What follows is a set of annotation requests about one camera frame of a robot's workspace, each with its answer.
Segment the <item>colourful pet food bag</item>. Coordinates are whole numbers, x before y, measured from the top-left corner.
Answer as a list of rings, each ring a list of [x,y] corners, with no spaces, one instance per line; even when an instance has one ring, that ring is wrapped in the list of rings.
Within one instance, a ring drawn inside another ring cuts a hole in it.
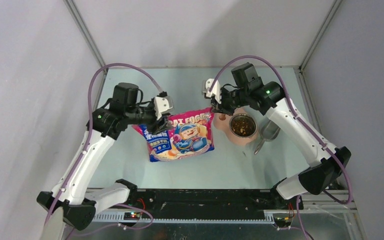
[[[210,107],[168,117],[172,129],[151,134],[145,124],[133,125],[147,142],[150,162],[171,162],[194,157],[215,149]]]

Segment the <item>aluminium frame rail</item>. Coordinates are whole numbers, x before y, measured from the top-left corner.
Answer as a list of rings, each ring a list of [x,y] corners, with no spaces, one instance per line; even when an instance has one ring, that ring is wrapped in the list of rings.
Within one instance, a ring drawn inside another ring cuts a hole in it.
[[[93,219],[117,220],[127,223],[139,220],[139,213],[109,217],[98,210],[98,200],[86,196],[80,205],[62,203],[64,221],[84,230]],[[285,200],[274,191],[262,189],[134,189],[125,203],[148,211],[154,221],[189,222],[252,222],[269,221],[269,212],[296,210],[297,197]]]

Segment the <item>pink double pet feeder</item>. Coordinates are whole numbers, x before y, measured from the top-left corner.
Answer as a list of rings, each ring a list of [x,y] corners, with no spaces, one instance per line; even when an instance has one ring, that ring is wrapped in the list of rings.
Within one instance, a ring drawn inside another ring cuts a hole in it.
[[[237,108],[233,115],[215,113],[213,125],[224,132],[231,143],[238,146],[245,146],[258,136],[257,121],[243,107]]]

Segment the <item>metal food scoop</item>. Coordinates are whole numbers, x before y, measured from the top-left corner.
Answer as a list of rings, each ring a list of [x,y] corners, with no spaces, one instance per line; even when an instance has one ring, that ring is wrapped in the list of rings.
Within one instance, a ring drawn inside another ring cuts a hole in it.
[[[280,130],[281,128],[276,123],[274,123],[272,120],[269,120],[259,131],[261,141],[256,146],[253,154],[257,155],[263,147],[264,143],[271,142],[276,139]]]

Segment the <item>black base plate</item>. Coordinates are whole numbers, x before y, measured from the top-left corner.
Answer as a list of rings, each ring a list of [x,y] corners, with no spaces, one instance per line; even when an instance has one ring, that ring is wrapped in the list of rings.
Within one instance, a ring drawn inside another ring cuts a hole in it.
[[[269,189],[138,189],[127,205],[142,208],[156,220],[264,220],[265,212],[303,210]]]

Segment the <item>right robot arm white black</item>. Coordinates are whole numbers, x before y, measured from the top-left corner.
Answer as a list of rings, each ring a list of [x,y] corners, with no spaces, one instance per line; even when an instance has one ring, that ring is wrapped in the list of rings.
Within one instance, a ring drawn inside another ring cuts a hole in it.
[[[301,152],[308,168],[272,188],[271,204],[284,209],[291,198],[304,193],[319,195],[338,177],[346,176],[351,152],[345,146],[336,147],[309,124],[294,105],[278,71],[272,70],[279,81],[264,83],[255,66],[244,63],[231,70],[235,81],[232,90],[220,85],[218,73],[216,78],[205,81],[203,94],[211,100],[216,113],[232,116],[241,107],[260,112],[284,131]]]

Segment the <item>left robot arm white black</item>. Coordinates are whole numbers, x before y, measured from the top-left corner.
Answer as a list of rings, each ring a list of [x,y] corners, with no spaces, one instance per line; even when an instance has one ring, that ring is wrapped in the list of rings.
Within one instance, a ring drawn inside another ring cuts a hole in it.
[[[119,179],[92,193],[87,193],[87,188],[103,157],[129,125],[145,125],[154,135],[171,128],[171,97],[162,91],[150,101],[138,102],[142,94],[133,83],[119,83],[112,97],[90,114],[84,138],[65,174],[51,191],[41,191],[36,198],[45,210],[53,213],[62,208],[63,222],[82,231],[108,208],[136,206],[137,186],[127,180]]]

